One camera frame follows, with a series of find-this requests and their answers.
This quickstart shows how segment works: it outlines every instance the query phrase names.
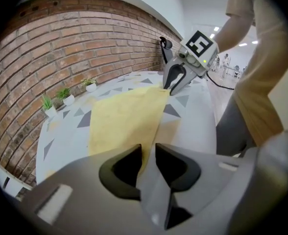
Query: white pot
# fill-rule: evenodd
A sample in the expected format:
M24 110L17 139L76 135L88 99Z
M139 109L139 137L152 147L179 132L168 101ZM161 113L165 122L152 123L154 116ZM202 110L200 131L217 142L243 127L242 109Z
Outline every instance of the white pot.
M52 107L49 108L47 111L45 111L45 114L46 114L49 118L53 118L54 116L58 115L55 106L52 106Z
M74 103L74 96L71 94L67 98L62 100L65 105L72 105Z
M96 90L96 83L90 84L85 87L88 92L94 92Z

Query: potted plant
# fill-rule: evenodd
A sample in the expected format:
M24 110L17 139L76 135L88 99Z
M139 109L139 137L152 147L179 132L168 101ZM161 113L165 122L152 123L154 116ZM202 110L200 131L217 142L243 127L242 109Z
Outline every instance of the potted plant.
M42 95L43 110L49 118L57 115L55 106L52 104L51 98L46 94Z
M96 80L93 78L84 78L82 81L82 84L85 86L85 89L88 92L94 92L96 90Z
M74 96L70 94L69 88L58 91L56 97L62 100L65 105L72 105L74 103Z

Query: black cable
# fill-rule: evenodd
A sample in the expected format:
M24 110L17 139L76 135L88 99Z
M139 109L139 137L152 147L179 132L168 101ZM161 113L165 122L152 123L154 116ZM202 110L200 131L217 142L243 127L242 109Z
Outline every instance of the black cable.
M206 74L207 74L208 78L209 78L215 85L217 85L218 87L225 88L225 89L228 89L228 90L234 90L234 88L225 87L225 86L222 86L222 85L217 84L217 83L208 75L208 73L206 73Z

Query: yellow towel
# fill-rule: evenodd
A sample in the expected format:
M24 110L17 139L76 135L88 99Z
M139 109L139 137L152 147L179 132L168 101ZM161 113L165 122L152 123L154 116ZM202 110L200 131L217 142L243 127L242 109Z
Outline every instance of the yellow towel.
M94 155L140 143L145 168L169 90L142 87L96 102L93 106L89 153Z

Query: shirt sleeve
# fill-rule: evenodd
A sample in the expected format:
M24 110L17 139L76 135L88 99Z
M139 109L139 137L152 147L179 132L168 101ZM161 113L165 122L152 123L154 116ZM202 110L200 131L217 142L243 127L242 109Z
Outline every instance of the shirt sleeve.
M226 15L254 18L253 0L228 0Z

